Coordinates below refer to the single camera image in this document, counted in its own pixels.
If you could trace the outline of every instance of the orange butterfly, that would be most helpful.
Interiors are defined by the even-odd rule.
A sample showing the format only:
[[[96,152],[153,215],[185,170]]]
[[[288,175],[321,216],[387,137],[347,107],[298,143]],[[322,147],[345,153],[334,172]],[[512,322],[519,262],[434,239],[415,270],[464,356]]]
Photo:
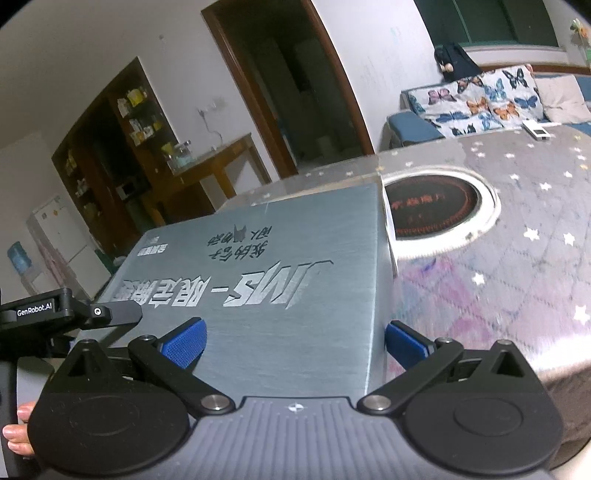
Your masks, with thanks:
[[[515,104],[513,102],[507,103],[507,108],[495,108],[493,112],[500,116],[501,120],[509,120],[511,115],[519,116],[517,108],[515,108]]]
[[[481,97],[478,102],[471,102],[470,100],[468,100],[466,102],[466,105],[468,106],[468,108],[472,112],[472,115],[476,115],[478,112],[480,112],[480,110],[483,110],[483,111],[488,110],[488,105],[486,104],[486,98],[484,98],[484,97]]]

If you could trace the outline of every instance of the blue gripper pad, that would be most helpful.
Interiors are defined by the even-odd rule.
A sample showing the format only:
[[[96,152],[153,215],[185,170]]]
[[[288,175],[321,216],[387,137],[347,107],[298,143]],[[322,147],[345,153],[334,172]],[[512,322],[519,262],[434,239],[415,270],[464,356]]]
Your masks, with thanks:
[[[418,337],[426,340],[424,345],[417,338],[405,332],[406,329],[412,332],[411,329],[397,324],[399,322],[392,322],[386,327],[386,350],[405,370],[408,370],[433,353],[434,348],[431,346],[433,343],[417,334]]]
[[[199,359],[207,345],[207,326],[201,318],[192,318],[160,339],[160,352],[185,369]]]

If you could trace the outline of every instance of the power cord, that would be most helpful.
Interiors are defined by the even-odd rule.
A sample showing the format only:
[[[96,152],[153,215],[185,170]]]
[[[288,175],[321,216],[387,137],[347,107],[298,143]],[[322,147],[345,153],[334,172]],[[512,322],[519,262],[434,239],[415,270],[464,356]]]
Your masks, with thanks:
[[[205,124],[205,128],[207,129],[207,131],[211,134],[217,134],[218,137],[220,138],[220,144],[219,147],[220,148],[223,145],[223,137],[222,134],[220,132],[218,132],[217,130],[214,130],[213,132],[209,129],[209,125],[207,124],[207,119],[205,118],[205,110],[199,110],[199,115],[201,116],[201,118],[203,118],[203,123]]]

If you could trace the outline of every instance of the human hand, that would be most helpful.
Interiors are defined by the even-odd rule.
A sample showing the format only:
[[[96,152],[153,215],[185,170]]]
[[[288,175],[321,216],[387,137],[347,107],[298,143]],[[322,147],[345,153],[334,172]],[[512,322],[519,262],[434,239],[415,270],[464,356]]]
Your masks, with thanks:
[[[31,401],[18,407],[17,417],[25,423],[24,425],[6,425],[2,429],[2,435],[8,440],[8,448],[19,455],[29,456],[34,454],[27,435],[27,422],[35,403],[37,402]]]

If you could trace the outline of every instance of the pink butterfly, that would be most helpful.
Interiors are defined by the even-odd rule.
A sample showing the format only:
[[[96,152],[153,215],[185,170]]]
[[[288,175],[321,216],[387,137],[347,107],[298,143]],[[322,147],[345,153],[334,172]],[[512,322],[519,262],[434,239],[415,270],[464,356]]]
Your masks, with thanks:
[[[457,102],[450,91],[446,88],[442,88],[439,91],[429,90],[427,94],[429,95],[429,105],[435,105],[439,100],[446,102]]]

